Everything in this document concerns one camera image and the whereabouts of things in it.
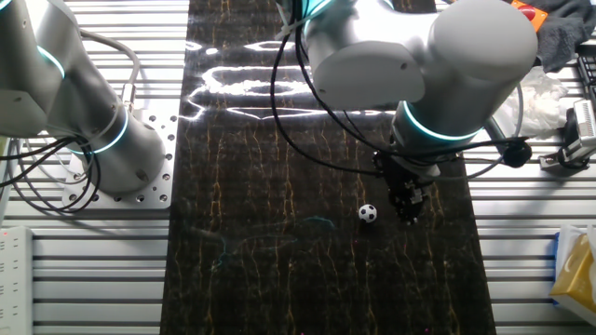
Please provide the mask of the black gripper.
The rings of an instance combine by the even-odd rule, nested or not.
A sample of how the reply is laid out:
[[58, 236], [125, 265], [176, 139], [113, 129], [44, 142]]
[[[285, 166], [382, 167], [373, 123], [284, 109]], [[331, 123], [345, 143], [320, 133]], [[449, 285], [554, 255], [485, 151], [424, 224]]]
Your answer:
[[[409, 224], [418, 222], [418, 216], [423, 206], [423, 192], [421, 189], [432, 183], [432, 180], [423, 179], [395, 161], [390, 161], [389, 167], [386, 168], [386, 184], [388, 189], [393, 192], [393, 206], [401, 222], [408, 221]], [[401, 198], [400, 193], [404, 193], [410, 185], [416, 189], [412, 192], [407, 208], [406, 202]]]

